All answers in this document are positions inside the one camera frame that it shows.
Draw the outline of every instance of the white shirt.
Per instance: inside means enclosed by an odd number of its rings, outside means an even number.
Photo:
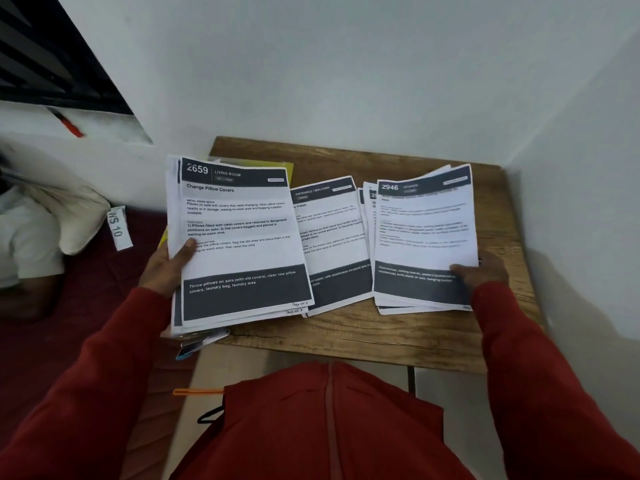
[[[18,187],[0,195],[0,289],[64,273],[59,241],[58,221],[43,206]]]

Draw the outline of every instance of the wooden tabletop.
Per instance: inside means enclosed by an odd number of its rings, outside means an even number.
[[[211,155],[293,162],[292,187],[347,175],[362,186],[363,181],[404,180],[447,163],[461,163],[229,137],[216,138]],[[478,244],[504,259],[520,306],[540,323],[504,172],[494,165],[471,166]],[[238,325],[219,343],[448,371],[486,371],[480,329],[471,312],[380,315],[373,299],[306,319]]]

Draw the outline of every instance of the zipper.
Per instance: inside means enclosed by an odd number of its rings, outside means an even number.
[[[340,455],[338,455],[338,436],[335,432],[335,415],[333,413],[333,362],[329,362],[329,379],[324,393],[326,411],[326,430],[329,439],[329,478],[342,480]]]

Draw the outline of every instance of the hand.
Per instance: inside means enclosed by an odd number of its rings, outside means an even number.
[[[471,293],[481,284],[491,281],[509,286],[509,274],[502,259],[484,250],[478,250],[478,256],[480,257],[480,266],[478,267],[452,264],[449,269],[453,274],[462,278]]]
[[[165,298],[171,298],[173,292],[180,286],[182,268],[191,260],[197,247],[198,243],[194,238],[187,239],[182,249],[173,259],[169,259],[169,250],[164,241],[149,258],[138,286],[160,293]]]

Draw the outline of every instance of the red sweatshirt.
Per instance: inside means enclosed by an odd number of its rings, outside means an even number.
[[[472,298],[509,478],[640,479],[640,454],[582,390],[507,286]],[[115,479],[169,301],[135,289],[0,454],[0,479]],[[442,410],[343,363],[225,388],[226,411],[174,479],[471,479]]]

